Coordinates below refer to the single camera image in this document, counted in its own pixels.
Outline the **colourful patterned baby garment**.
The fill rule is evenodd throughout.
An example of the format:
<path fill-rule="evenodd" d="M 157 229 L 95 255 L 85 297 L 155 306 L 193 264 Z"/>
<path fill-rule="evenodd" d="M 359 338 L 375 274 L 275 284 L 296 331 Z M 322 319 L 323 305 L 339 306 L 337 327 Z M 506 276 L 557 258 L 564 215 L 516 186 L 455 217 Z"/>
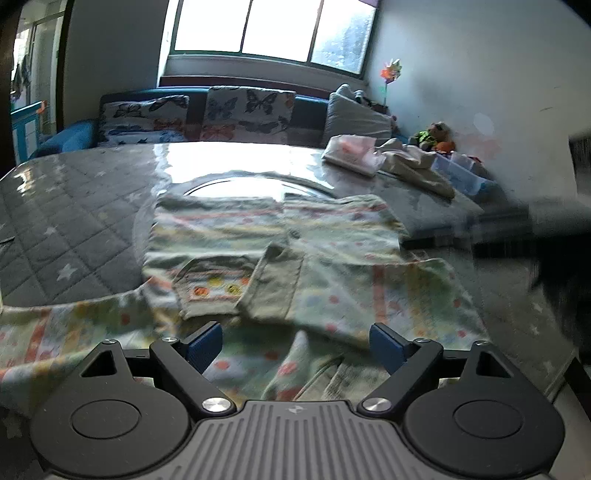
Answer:
<path fill-rule="evenodd" d="M 195 199 L 155 209 L 140 287 L 1 310 L 1 404 L 28 416 L 101 341 L 145 348 L 221 322 L 205 375 L 236 402 L 359 401 L 386 377 L 370 358 L 383 323 L 468 349 L 487 337 L 442 259 L 401 252 L 405 226 L 374 195 Z"/>

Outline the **clear plastic storage box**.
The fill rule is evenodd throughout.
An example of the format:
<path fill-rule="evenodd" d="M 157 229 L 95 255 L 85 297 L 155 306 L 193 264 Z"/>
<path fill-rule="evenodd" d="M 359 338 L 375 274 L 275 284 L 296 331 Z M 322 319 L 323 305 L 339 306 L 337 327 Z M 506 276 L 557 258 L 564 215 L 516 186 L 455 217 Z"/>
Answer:
<path fill-rule="evenodd" d="M 486 200 L 498 187 L 494 180 L 466 168 L 465 163 L 454 162 L 439 153 L 431 169 L 446 178 L 457 191 L 475 201 Z"/>

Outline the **teddy bear plush toy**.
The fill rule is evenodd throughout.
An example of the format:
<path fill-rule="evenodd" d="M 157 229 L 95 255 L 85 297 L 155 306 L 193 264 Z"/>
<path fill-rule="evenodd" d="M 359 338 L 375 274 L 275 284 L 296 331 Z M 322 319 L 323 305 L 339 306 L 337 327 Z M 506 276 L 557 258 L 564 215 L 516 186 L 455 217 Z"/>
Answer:
<path fill-rule="evenodd" d="M 409 138 L 409 144 L 426 152 L 441 154 L 451 154 L 456 150 L 451 129 L 444 122 L 434 122 L 426 130 L 417 132 Z"/>

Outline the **beige crumpled garment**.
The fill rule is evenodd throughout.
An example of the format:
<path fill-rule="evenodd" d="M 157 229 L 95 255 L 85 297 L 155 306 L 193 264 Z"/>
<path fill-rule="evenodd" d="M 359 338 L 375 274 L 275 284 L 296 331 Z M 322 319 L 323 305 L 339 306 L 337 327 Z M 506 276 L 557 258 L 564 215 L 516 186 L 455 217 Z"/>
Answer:
<path fill-rule="evenodd" d="M 377 147 L 376 151 L 385 156 L 382 171 L 444 199 L 455 198 L 456 191 L 451 183 L 432 169 L 437 158 L 434 152 L 403 144 L 395 138 Z"/>

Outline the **quilted grey star table cover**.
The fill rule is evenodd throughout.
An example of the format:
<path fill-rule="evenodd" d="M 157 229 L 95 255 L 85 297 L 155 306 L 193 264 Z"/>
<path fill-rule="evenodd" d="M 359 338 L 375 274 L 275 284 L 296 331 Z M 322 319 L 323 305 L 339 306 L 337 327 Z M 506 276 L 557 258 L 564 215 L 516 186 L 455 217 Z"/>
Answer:
<path fill-rule="evenodd" d="M 297 177 L 332 188 L 335 199 L 374 195 L 407 233 L 431 220 L 475 211 L 465 198 L 444 202 L 401 181 L 366 179 L 322 161 L 311 148 L 245 143 L 170 143 L 95 148 L 28 161 L 1 181 L 1 310 L 111 296 L 143 283 L 158 200 L 231 175 Z M 470 295 L 494 343 L 545 395 L 562 385 L 576 355 L 544 298 L 530 290 L 523 262 L 474 263 L 451 249 L 401 252 L 442 259 Z M 1 404 L 1 475 L 41 479 L 29 420 Z"/>

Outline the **pink folded garment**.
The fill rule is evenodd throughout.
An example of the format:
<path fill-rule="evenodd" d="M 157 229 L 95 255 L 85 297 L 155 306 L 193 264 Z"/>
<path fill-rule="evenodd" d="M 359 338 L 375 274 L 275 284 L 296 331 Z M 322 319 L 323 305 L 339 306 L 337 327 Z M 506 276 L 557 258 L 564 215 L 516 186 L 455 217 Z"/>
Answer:
<path fill-rule="evenodd" d="M 337 135 L 329 139 L 322 161 L 366 177 L 375 177 L 385 156 L 376 151 L 376 139 L 367 136 Z"/>

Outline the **colourful pinwheel toy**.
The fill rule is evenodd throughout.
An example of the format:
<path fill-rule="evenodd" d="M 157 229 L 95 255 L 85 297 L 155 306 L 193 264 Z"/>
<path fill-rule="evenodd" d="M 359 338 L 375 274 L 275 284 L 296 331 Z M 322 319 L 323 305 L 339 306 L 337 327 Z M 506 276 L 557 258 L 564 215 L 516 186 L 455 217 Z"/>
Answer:
<path fill-rule="evenodd" d="M 384 104 L 388 101 L 389 86 L 400 78 L 401 73 L 402 64 L 400 59 L 391 59 L 381 70 L 380 76 L 384 81 Z"/>

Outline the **grey plain pillow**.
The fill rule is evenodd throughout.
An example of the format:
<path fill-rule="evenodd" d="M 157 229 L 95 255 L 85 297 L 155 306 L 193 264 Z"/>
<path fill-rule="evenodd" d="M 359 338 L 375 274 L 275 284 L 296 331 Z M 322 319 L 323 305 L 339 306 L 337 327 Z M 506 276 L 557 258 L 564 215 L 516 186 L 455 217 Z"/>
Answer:
<path fill-rule="evenodd" d="M 393 137 L 392 117 L 356 102 L 356 93 L 362 90 L 354 91 L 349 84 L 342 84 L 329 95 L 322 146 L 338 135 L 372 137 L 378 144 Z"/>

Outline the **left butterfly print cushion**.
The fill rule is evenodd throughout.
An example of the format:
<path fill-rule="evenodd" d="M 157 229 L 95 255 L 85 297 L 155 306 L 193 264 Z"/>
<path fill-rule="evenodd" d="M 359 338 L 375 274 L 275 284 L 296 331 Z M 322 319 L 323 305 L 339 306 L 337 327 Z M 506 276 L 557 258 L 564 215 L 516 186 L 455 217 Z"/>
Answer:
<path fill-rule="evenodd" d="M 98 123 L 97 146 L 183 142 L 188 107 L 186 95 L 105 103 Z"/>

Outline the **butterfly print cushion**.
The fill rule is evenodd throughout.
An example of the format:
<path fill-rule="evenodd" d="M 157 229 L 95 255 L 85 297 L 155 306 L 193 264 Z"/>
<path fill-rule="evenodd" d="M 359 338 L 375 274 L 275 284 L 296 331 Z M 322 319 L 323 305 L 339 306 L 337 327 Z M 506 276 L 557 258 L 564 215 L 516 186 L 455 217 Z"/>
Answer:
<path fill-rule="evenodd" d="M 214 86 L 206 96 L 200 141 L 287 144 L 294 91 Z"/>
<path fill-rule="evenodd" d="M 186 95 L 105 103 L 98 123 L 97 146 L 183 142 L 188 107 Z"/>

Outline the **right butterfly print cushion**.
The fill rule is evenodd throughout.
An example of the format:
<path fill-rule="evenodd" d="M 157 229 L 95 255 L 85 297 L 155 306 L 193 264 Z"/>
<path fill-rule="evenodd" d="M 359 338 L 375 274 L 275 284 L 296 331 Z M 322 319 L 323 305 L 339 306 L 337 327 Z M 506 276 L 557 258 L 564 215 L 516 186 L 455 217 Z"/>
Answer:
<path fill-rule="evenodd" d="M 287 144 L 294 91 L 214 86 L 206 96 L 200 141 Z"/>

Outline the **blue sofa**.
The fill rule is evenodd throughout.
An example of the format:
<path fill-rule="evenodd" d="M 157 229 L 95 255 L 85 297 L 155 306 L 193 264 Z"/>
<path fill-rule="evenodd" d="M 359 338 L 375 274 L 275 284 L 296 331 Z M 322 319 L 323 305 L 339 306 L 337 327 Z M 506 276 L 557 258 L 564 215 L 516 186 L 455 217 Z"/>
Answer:
<path fill-rule="evenodd" d="M 185 127 L 186 140 L 183 142 L 200 141 L 200 129 L 202 120 L 204 120 L 206 96 L 209 88 L 210 87 L 190 87 L 187 89 L 161 88 L 105 95 L 100 100 L 99 115 L 97 118 L 82 120 L 70 125 L 63 131 L 41 143 L 33 155 L 34 157 L 39 158 L 51 154 L 98 147 L 98 123 L 101 107 L 105 103 L 116 101 L 145 101 L 169 95 L 186 95 L 189 97 L 189 107 Z M 377 108 L 377 105 L 370 101 L 363 91 L 362 93 L 356 93 L 356 102 L 367 105 L 372 110 L 382 113 Z M 328 104 L 329 98 L 322 99 L 298 95 L 296 93 L 293 116 L 291 116 L 290 129 L 288 129 L 287 145 L 315 148 L 324 147 L 322 146 L 322 136 L 325 131 L 325 119 L 327 118 Z M 388 116 L 391 116 L 393 119 L 392 138 L 396 138 L 399 135 L 397 119 L 392 115 Z"/>

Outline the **blue small cabinet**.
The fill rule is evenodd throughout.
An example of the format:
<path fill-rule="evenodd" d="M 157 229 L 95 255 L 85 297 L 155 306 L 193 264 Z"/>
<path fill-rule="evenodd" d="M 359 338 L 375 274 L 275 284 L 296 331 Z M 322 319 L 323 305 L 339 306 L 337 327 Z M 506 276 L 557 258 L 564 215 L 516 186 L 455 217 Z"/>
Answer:
<path fill-rule="evenodd" d="M 37 150 L 45 102 L 38 101 L 11 112 L 12 137 L 17 165 L 27 162 Z"/>

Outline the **window with green frame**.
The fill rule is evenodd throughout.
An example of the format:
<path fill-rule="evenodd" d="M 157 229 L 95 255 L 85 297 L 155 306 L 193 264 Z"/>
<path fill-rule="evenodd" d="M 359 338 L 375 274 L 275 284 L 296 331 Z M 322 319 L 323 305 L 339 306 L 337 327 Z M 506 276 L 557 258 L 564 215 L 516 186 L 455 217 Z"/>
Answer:
<path fill-rule="evenodd" d="M 172 55 L 290 62 L 359 77 L 378 1 L 179 1 Z"/>

